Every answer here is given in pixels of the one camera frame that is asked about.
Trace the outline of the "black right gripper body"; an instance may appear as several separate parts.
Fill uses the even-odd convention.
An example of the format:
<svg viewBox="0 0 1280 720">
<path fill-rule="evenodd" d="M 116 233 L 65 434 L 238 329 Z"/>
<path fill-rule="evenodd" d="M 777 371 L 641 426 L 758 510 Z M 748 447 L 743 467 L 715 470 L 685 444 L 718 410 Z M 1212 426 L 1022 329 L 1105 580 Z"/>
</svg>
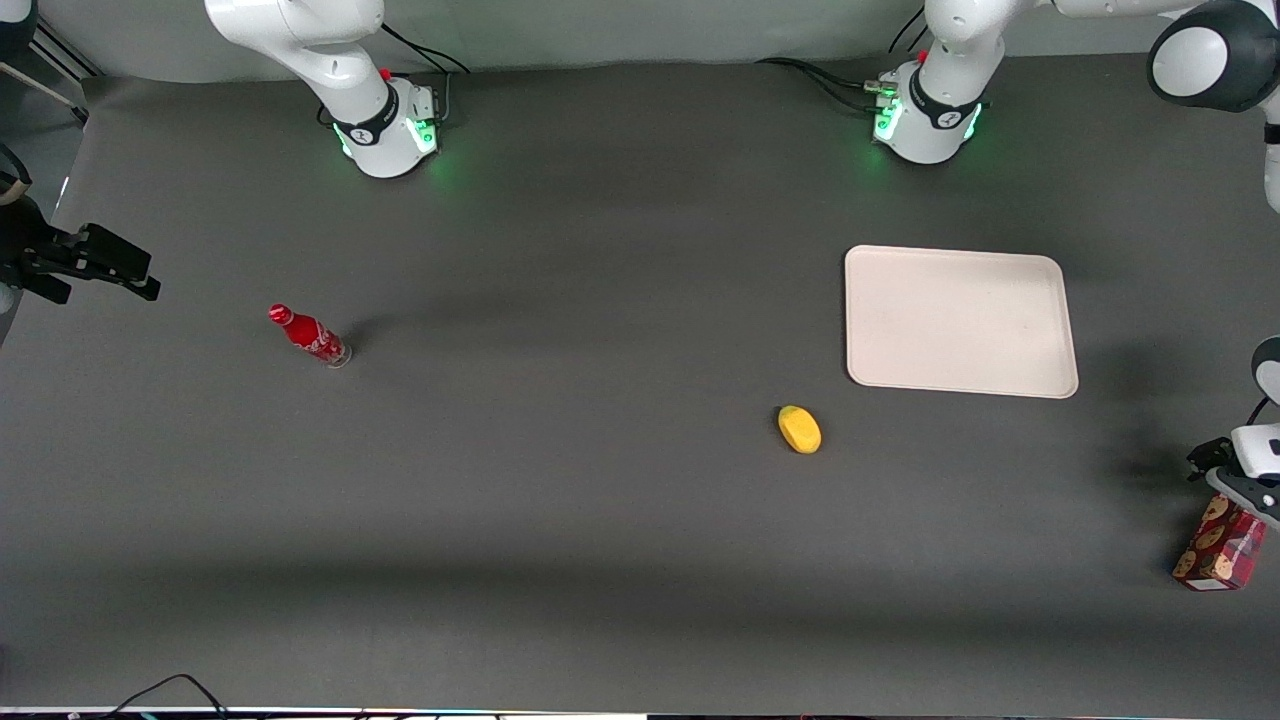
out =
<svg viewBox="0 0 1280 720">
<path fill-rule="evenodd" d="M 41 279 L 49 261 L 44 256 L 50 250 L 52 228 L 45 222 L 38 205 L 29 196 L 1 206 L 1 283 L 4 288 L 29 290 L 51 293 L 51 281 Z"/>
</svg>

